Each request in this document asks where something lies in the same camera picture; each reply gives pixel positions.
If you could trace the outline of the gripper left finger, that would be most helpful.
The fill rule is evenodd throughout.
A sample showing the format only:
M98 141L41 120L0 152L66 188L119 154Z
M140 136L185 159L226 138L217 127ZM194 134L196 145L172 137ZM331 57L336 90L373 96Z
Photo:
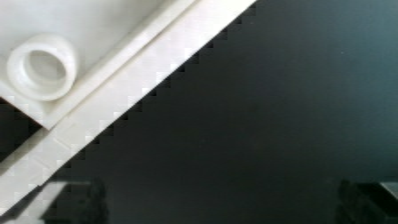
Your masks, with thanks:
M44 224L108 224L107 189L101 181L66 184L41 220Z

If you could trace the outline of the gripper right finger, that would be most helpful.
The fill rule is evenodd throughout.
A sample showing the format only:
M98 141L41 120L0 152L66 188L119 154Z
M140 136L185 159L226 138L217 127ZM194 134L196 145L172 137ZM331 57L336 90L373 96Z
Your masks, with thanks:
M341 181L334 224L398 224L398 182Z

